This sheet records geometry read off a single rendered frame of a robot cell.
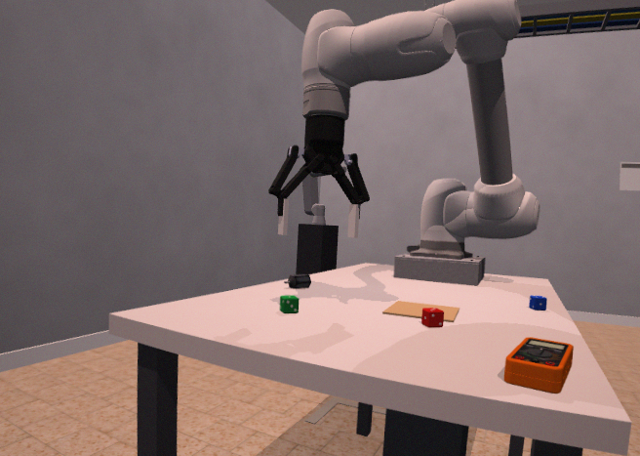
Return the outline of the blue die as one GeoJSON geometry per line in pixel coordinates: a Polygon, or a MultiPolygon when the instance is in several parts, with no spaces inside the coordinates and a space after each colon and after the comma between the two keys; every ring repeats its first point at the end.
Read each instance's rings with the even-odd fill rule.
{"type": "Polygon", "coordinates": [[[530,296],[529,308],[534,311],[546,311],[546,301],[543,296],[530,296]]]}

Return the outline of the tan flat mat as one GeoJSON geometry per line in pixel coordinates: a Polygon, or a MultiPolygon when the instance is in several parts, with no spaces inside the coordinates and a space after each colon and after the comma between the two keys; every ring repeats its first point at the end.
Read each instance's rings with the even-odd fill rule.
{"type": "Polygon", "coordinates": [[[446,322],[454,322],[456,316],[460,310],[460,308],[455,307],[446,307],[446,306],[437,306],[437,305],[429,305],[429,304],[420,304],[420,303],[411,303],[411,302],[402,302],[397,301],[392,306],[383,311],[383,314],[391,314],[391,315],[399,315],[399,316],[407,316],[414,318],[422,317],[422,309],[423,308],[437,308],[444,312],[444,321],[446,322]]]}

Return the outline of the orange pocket multimeter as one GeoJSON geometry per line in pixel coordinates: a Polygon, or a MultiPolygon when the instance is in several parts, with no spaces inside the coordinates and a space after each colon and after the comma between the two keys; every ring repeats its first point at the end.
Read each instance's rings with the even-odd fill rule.
{"type": "Polygon", "coordinates": [[[559,394],[572,367],[573,350],[570,344],[525,338],[505,359],[504,381],[559,394]]]}

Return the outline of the red die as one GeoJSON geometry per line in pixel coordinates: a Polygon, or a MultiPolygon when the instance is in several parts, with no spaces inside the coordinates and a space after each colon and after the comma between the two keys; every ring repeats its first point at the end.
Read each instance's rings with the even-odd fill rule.
{"type": "Polygon", "coordinates": [[[444,312],[432,308],[432,309],[422,309],[422,319],[421,323],[428,328],[437,328],[443,327],[444,322],[444,312]]]}

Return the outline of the green die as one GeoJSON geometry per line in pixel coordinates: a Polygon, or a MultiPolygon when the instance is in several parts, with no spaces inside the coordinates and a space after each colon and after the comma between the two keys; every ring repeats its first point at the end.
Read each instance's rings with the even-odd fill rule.
{"type": "Polygon", "coordinates": [[[296,296],[281,296],[280,297],[280,311],[282,313],[298,313],[299,312],[299,298],[296,296]]]}

